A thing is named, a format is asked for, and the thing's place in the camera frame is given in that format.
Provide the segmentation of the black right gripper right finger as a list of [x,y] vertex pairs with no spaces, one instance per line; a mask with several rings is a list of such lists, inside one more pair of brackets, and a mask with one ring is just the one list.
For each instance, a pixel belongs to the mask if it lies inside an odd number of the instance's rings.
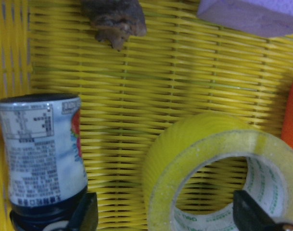
[[276,223],[245,190],[233,193],[233,221],[239,231],[280,231]]

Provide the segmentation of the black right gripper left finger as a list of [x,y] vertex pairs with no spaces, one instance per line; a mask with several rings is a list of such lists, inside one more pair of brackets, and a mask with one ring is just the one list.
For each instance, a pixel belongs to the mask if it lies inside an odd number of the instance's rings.
[[98,202],[95,192],[86,193],[80,200],[69,223],[67,231],[96,231],[98,226]]

